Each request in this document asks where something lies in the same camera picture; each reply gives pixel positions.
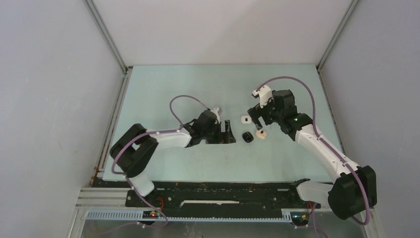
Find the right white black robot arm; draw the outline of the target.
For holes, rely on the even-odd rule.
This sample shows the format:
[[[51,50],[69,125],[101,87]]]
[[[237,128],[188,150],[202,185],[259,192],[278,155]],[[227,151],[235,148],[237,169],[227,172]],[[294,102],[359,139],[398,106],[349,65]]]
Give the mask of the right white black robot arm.
[[[259,103],[247,113],[259,131],[263,124],[276,123],[283,133],[308,150],[327,172],[331,184],[301,179],[288,193],[288,201],[301,207],[307,201],[328,205],[340,219],[346,220],[377,204],[376,173],[349,159],[318,132],[307,114],[299,113],[291,90],[271,90],[263,86],[252,92]]]

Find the beige earbud charging case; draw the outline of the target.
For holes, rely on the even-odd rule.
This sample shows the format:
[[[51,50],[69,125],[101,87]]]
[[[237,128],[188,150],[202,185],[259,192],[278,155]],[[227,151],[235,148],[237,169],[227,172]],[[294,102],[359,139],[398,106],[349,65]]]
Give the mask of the beige earbud charging case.
[[[256,137],[259,138],[259,139],[264,140],[264,139],[267,138],[267,132],[265,130],[263,130],[263,129],[257,130],[256,131]]]

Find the white earbud charging case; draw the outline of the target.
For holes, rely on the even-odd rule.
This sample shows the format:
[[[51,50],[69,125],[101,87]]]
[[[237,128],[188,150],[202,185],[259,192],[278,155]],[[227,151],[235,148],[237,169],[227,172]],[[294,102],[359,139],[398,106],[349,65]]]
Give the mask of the white earbud charging case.
[[[241,123],[242,124],[250,124],[250,123],[252,123],[252,119],[248,115],[241,116],[241,119],[240,120],[241,120]]]

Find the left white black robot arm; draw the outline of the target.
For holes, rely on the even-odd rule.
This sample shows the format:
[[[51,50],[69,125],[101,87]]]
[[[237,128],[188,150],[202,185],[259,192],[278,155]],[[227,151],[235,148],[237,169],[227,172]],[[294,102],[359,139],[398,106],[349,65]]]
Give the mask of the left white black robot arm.
[[[111,170],[121,169],[130,186],[137,190],[137,199],[144,206],[152,206],[157,199],[152,180],[145,169],[157,150],[189,148],[206,144],[232,144],[236,138],[229,120],[220,120],[220,108],[204,110],[196,119],[178,129],[148,131],[140,123],[132,125],[111,147]]]

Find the black earbud charging case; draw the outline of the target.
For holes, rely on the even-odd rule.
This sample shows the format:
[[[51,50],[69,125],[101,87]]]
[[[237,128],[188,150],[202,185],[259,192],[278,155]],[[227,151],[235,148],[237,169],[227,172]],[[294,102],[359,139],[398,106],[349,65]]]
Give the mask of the black earbud charging case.
[[[251,143],[254,140],[253,135],[249,131],[244,132],[242,138],[246,143]]]

